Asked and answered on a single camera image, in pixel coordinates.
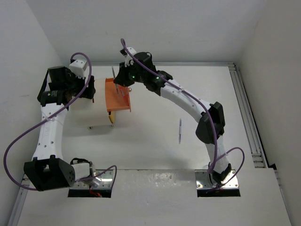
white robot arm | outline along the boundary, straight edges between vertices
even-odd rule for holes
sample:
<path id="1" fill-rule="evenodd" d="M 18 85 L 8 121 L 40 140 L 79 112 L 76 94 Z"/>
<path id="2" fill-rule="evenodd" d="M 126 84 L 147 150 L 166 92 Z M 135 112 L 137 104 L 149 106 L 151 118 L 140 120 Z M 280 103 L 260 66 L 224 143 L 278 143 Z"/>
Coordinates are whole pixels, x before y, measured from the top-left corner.
<path id="1" fill-rule="evenodd" d="M 157 95 L 169 99 L 170 101 L 174 102 L 176 105 L 181 107 L 183 110 L 185 110 L 187 113 L 189 113 L 198 123 L 198 127 L 196 130 L 197 137 L 205 143 L 210 162 L 214 162 L 214 135 L 212 126 L 209 121 L 209 117 L 204 108 L 196 100 L 194 100 L 187 94 L 184 94 L 184 88 L 181 87 L 170 74 L 164 71 L 156 70 L 156 67 L 152 63 L 151 53 L 137 53 L 132 47 L 128 47 L 127 51 L 131 53 L 131 55 L 133 55 L 140 63 L 146 66 L 149 70 L 160 74 L 164 79 L 162 79 L 161 77 L 154 76 L 148 70 L 141 67 L 123 49 L 120 52 L 126 58 L 126 61 L 119 64 L 119 73 L 115 78 L 114 82 L 123 87 L 131 86 L 135 82 L 143 83 L 149 91 L 155 92 Z M 222 135 L 224 134 L 223 128 L 225 126 L 223 108 L 222 105 L 218 102 L 211 104 L 201 99 L 199 100 L 203 103 L 206 109 L 208 109 L 210 116 L 214 121 L 215 132 L 217 134 L 216 157 L 218 158 L 219 156 L 225 154 L 225 149 L 222 140 Z M 218 184 L 221 184 L 222 181 L 226 178 L 226 176 L 230 173 L 230 171 L 231 164 L 229 163 L 227 156 L 224 155 L 218 162 L 215 163 L 212 172 L 212 177 Z"/>
<path id="2" fill-rule="evenodd" d="M 47 122 L 40 128 L 39 141 L 32 161 L 24 164 L 25 174 L 38 191 L 70 187 L 81 178 L 93 176 L 91 162 L 81 160 L 75 164 L 73 161 L 73 164 L 69 164 L 63 160 L 63 124 L 69 109 L 64 109 L 55 117 L 48 118 L 82 90 L 85 85 L 86 67 L 86 60 L 76 60 L 70 64 L 69 68 L 63 66 L 48 68 L 51 78 L 50 91 L 45 91 L 47 73 L 38 96 L 41 103 L 42 121 L 47 119 Z M 92 76 L 88 87 L 80 97 L 92 99 L 94 93 L 94 77 Z"/>

purple cable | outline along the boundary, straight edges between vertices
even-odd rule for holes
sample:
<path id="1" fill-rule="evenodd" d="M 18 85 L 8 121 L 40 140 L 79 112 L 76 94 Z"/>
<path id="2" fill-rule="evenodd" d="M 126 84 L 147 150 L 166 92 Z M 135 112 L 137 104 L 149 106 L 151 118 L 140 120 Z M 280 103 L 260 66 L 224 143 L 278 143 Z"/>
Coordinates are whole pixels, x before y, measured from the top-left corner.
<path id="1" fill-rule="evenodd" d="M 234 175 L 233 175 L 226 183 L 221 184 L 221 185 L 218 185 L 218 186 L 216 186 L 215 188 L 209 189 L 207 192 L 213 192 L 213 191 L 215 191 L 215 190 L 219 190 L 221 187 L 223 187 L 223 186 L 226 185 L 229 181 L 231 181 L 231 180 L 238 174 L 238 172 L 240 171 L 240 169 L 243 167 L 243 164 L 244 164 L 244 162 L 245 162 L 245 153 L 244 153 L 243 149 L 241 149 L 240 147 L 234 147 L 234 148 L 231 148 L 231 149 L 228 150 L 226 153 L 224 153 L 224 154 L 222 154 L 221 156 L 219 156 L 219 157 L 217 158 L 216 161 L 219 161 L 222 157 L 224 157 L 225 155 L 229 154 L 230 152 L 232 152 L 233 150 L 236 150 L 236 149 L 240 150 L 241 153 L 243 154 L 243 159 L 242 159 L 242 161 L 241 161 L 241 164 L 240 164 L 239 168 L 236 170 L 236 172 L 234 173 Z"/>
<path id="2" fill-rule="evenodd" d="M 117 166 L 116 166 L 116 165 L 110 166 L 109 168 L 105 169 L 103 172 L 101 172 L 101 173 L 99 173 L 99 174 L 96 174 L 95 176 L 87 177 L 87 178 L 82 178 L 82 179 L 79 179 L 79 180 L 77 180 L 77 181 L 92 180 L 92 179 L 94 179 L 94 178 L 97 178 L 97 177 L 101 176 L 102 174 L 104 174 L 106 171 L 109 171 L 109 170 L 112 169 L 113 167 L 115 167 L 115 175 L 114 175 L 114 179 L 113 179 L 113 182 L 112 182 L 112 185 L 111 185 L 111 190 L 112 190 L 112 189 L 113 189 L 113 186 L 114 186 L 114 183 L 115 183 L 116 176 L 117 176 Z"/>
<path id="3" fill-rule="evenodd" d="M 171 85 L 172 87 L 180 90 L 181 88 L 174 85 L 173 83 L 169 82 L 167 79 L 165 79 L 161 74 L 158 74 L 156 72 L 153 72 L 151 69 L 149 69 L 147 66 L 145 66 L 144 64 L 142 64 L 136 57 L 134 57 L 130 51 L 128 51 L 127 49 L 127 46 L 126 46 L 126 42 L 124 39 L 121 39 L 121 44 L 123 46 L 123 49 L 126 51 L 127 54 L 129 54 L 132 59 L 137 63 L 139 64 L 142 68 L 144 68 L 145 70 L 147 70 L 148 72 L 152 73 L 153 75 L 155 76 L 158 76 L 160 77 L 163 81 L 165 81 L 166 83 L 168 83 L 169 85 Z M 195 96 L 193 96 L 192 94 L 190 94 L 189 92 L 185 91 L 185 90 L 182 90 L 182 93 L 186 94 L 187 96 L 191 97 L 192 99 L 194 99 L 198 104 L 200 104 L 202 106 L 202 108 L 205 110 L 205 112 L 207 113 L 208 115 L 208 118 L 209 118 L 209 121 L 210 121 L 210 125 L 211 125 L 211 128 L 213 130 L 213 139 L 214 139 L 214 159 L 213 159 L 213 162 L 210 164 L 208 170 L 207 170 L 207 173 L 212 173 L 213 172 L 213 169 L 215 168 L 215 164 L 217 162 L 217 136 L 216 136 L 216 131 L 215 131 L 215 127 L 214 127 L 214 123 L 213 123 L 213 120 L 212 120 L 212 117 L 208 111 L 208 109 L 203 105 L 202 102 L 200 102 Z"/>
<path id="4" fill-rule="evenodd" d="M 89 57 L 84 54 L 84 53 L 74 53 L 72 56 L 71 56 L 71 59 L 73 59 L 73 57 L 75 55 L 82 55 L 84 56 L 87 61 L 88 61 L 88 64 L 89 64 L 89 75 L 88 75 L 88 79 L 87 79 L 87 82 L 86 84 L 84 85 L 83 89 L 76 95 L 75 98 L 73 98 L 69 103 L 67 103 L 64 107 L 62 107 L 61 109 L 59 109 L 57 112 L 53 113 L 51 116 L 49 116 L 48 118 L 53 118 L 55 117 L 56 115 L 58 115 L 60 112 L 62 112 L 63 110 L 65 110 L 67 107 L 69 107 L 77 98 L 80 97 L 80 95 L 83 94 L 83 92 L 85 91 L 86 87 L 88 86 L 89 82 L 90 82 L 90 79 L 91 79 L 91 76 L 92 76 L 92 64 L 91 64 L 91 61 L 89 59 Z M 10 150 L 10 148 L 12 147 L 12 145 L 15 144 L 15 142 L 17 142 L 19 139 L 21 139 L 22 137 L 24 137 L 26 134 L 28 134 L 29 132 L 33 131 L 34 129 L 36 129 L 37 127 L 43 125 L 44 123 L 46 123 L 48 120 L 45 119 L 41 122 L 39 122 L 38 124 L 36 124 L 35 126 L 31 127 L 30 129 L 26 130 L 24 133 L 22 133 L 20 136 L 18 136 L 16 139 L 14 139 L 10 144 L 9 146 L 7 147 L 5 153 L 4 153 L 4 156 L 3 156 L 3 165 L 4 165 L 4 170 L 6 172 L 6 174 L 8 175 L 9 179 L 14 182 L 16 185 L 18 185 L 19 187 L 21 188 L 24 188 L 24 189 L 27 189 L 27 190 L 30 190 L 30 191 L 36 191 L 35 188 L 30 188 L 30 187 L 27 187 L 27 186 L 24 186 L 22 185 L 21 183 L 17 182 L 10 174 L 9 170 L 8 170 L 8 166 L 7 166 L 7 156 L 8 156 L 8 152 Z"/>

